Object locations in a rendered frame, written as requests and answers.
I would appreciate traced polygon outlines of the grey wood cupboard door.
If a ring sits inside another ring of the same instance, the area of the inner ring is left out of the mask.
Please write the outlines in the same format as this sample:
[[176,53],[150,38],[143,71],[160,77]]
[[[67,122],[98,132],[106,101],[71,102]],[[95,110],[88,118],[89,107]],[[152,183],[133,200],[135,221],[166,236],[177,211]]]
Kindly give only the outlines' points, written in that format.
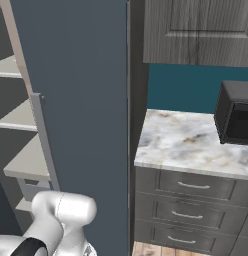
[[143,60],[248,67],[248,0],[145,0]]

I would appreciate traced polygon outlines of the dark grey fridge housing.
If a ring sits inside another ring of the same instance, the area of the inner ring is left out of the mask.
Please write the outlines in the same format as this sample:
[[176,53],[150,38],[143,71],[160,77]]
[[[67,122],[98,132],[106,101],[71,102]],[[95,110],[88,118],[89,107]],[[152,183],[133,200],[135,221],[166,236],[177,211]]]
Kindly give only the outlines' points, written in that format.
[[148,65],[143,62],[144,13],[145,0],[128,1],[129,255],[132,255],[134,244],[134,160],[147,109]]

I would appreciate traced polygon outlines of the grey drawer front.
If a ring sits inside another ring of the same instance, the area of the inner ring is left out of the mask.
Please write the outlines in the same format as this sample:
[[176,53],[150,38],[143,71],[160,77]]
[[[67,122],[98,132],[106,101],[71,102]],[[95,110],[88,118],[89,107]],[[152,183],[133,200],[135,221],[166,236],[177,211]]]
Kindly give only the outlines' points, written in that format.
[[[203,215],[202,219],[175,216],[171,211],[188,215]],[[207,203],[137,192],[135,221],[144,220],[188,229],[237,236],[248,215],[248,208]]]
[[[210,189],[200,190],[179,186],[186,184],[209,185]],[[158,195],[170,195],[199,201],[248,207],[248,181],[230,178],[160,170],[136,168],[136,190]]]
[[[196,240],[195,244],[171,241],[167,236]],[[236,241],[235,235],[188,229],[144,220],[135,221],[135,240],[212,256],[229,256]]]

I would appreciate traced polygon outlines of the pale grey shelf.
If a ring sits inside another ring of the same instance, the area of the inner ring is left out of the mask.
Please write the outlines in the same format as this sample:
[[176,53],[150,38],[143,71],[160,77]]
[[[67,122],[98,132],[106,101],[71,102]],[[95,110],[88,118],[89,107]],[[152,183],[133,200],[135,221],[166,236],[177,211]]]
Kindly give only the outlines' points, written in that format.
[[22,77],[18,69],[14,55],[0,60],[0,77],[4,77],[4,78],[21,78]]
[[32,107],[29,100],[24,101],[0,119],[0,128],[37,131]]
[[9,177],[49,181],[50,175],[42,151],[39,136],[36,135],[3,169]]

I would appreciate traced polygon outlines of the black microwave oven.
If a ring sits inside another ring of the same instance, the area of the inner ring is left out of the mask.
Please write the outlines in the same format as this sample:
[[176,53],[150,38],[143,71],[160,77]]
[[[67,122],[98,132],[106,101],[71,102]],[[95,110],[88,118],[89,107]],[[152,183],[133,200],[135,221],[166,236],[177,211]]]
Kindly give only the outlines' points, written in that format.
[[248,145],[248,81],[221,83],[214,121],[221,144]]

